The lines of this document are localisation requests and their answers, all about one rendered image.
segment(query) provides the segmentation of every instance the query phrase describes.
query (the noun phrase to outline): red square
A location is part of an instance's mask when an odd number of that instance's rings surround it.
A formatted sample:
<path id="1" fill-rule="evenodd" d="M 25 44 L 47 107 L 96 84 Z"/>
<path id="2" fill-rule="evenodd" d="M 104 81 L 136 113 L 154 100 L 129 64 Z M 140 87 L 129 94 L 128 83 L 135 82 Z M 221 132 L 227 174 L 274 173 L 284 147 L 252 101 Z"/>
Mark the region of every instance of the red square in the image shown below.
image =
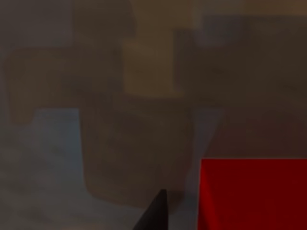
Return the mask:
<path id="1" fill-rule="evenodd" d="M 198 230 L 307 230 L 307 160 L 202 160 Z"/>

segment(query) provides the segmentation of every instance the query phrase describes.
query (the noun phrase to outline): dark triangle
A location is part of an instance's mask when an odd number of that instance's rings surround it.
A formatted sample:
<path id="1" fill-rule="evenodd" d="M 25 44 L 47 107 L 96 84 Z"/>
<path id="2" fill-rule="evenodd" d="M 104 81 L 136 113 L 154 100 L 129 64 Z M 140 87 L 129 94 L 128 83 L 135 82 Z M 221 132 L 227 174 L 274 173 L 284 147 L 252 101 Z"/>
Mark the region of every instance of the dark triangle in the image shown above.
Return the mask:
<path id="1" fill-rule="evenodd" d="M 168 205 L 165 189 L 162 189 L 153 199 L 133 230 L 168 230 Z"/>

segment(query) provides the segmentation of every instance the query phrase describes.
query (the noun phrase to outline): black pointed object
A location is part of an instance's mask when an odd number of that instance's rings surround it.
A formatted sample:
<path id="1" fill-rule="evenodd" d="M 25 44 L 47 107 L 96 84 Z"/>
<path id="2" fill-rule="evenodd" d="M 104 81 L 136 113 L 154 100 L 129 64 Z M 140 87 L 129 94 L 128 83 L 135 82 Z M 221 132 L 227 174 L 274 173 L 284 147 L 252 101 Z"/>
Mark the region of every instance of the black pointed object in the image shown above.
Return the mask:
<path id="1" fill-rule="evenodd" d="M 168 230 L 168 204 L 165 189 L 162 189 L 153 199 L 133 230 Z"/>

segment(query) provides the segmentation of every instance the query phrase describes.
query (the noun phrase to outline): red box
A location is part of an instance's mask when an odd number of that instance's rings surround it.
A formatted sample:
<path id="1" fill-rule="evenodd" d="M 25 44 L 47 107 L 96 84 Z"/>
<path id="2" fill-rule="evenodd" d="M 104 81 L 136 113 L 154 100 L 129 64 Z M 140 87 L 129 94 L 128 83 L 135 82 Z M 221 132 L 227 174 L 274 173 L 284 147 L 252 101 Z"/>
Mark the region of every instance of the red box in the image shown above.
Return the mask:
<path id="1" fill-rule="evenodd" d="M 307 160 L 202 160 L 198 230 L 307 230 Z"/>

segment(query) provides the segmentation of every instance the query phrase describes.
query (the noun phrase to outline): red rectangle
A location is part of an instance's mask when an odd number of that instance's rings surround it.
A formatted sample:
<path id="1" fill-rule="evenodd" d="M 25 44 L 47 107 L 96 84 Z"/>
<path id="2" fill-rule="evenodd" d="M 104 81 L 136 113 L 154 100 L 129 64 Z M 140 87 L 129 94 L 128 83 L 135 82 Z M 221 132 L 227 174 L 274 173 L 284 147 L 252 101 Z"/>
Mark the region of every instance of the red rectangle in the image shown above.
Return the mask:
<path id="1" fill-rule="evenodd" d="M 307 160 L 202 160 L 198 230 L 307 230 Z"/>

